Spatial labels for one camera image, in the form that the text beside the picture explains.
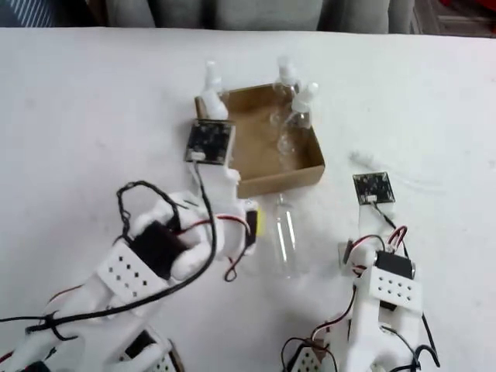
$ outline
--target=cardboard box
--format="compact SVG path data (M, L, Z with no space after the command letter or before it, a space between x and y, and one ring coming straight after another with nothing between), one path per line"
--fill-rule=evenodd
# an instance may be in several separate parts
M270 114L277 108L271 85L244 88L229 93L229 120L236 126L233 159L229 167L241 174L238 198L300 188L319 182L326 164L313 128L305 148L280 162L277 134L270 128ZM202 100L195 99L199 119L206 119Z

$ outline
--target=white table surface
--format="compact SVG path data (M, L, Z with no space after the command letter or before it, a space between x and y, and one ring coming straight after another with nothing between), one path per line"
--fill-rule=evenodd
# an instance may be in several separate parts
M294 283L241 274L226 284L226 263L215 263L167 300L157 330L189 371L280 370L289 336L346 306L336 243L357 234L351 175L361 169L346 157L361 148L442 183L433 194L392 177L396 220L409 226L423 270L442 370L493 370L495 40L0 29L0 316L38 315L54 292L88 277L120 231L115 191L127 181L189 187L185 123L206 58L221 64L228 88L241 88L272 82L281 53L322 88L315 130L327 168L315 187L290 194L321 264ZM127 197L135 213L152 200ZM0 351L25 326L0 325ZM426 355L422 366L435 370Z

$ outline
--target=robotic arm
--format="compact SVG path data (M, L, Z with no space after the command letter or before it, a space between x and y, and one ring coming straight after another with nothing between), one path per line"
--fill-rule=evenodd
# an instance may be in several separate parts
M170 198L180 205L177 210L181 228L176 231L167 228L174 211L164 200L138 216L130 226L130 239L119 239L80 288L49 303L45 310L49 316L44 323L47 329L30 327L34 332L28 333L15 349L6 372L24 370L63 341L73 338L84 340L84 352L78 366L65 366L68 369L64 370L159 371L165 370L162 367L166 365L167 370L182 370L171 342L161 340L148 321L164 301L164 297L158 296L160 293L181 287L205 267L212 254L213 231L208 208L201 198L189 191ZM235 202L231 210L246 206L245 214L254 207L252 201ZM250 232L244 218L215 215L213 222L215 257L243 254L244 238ZM156 301L133 307L150 296L157 297ZM129 310L109 313L126 307ZM80 315L87 314L94 316L89 319L82 316L79 320ZM65 317L73 320L50 327L50 319L57 322Z

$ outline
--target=circuit board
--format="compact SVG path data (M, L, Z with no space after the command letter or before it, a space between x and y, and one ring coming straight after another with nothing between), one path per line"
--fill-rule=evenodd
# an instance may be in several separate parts
M377 204L394 202L393 189L387 172L354 174L353 182L360 205L371 202Z
M200 164L223 165L228 159L234 138L234 126L226 120L197 119L191 127L184 160Z

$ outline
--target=red object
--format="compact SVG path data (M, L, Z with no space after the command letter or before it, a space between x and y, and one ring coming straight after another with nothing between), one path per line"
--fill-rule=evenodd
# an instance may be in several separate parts
M496 0L477 0L479 4L496 12Z
M9 351L6 355L2 356L0 358L0 363L3 363L5 362L8 358L10 358L14 353L14 350L13 351Z
M450 6L452 0L439 0L444 6ZM496 0L476 0L483 7L496 12ZM496 24L493 26L492 33L496 34Z

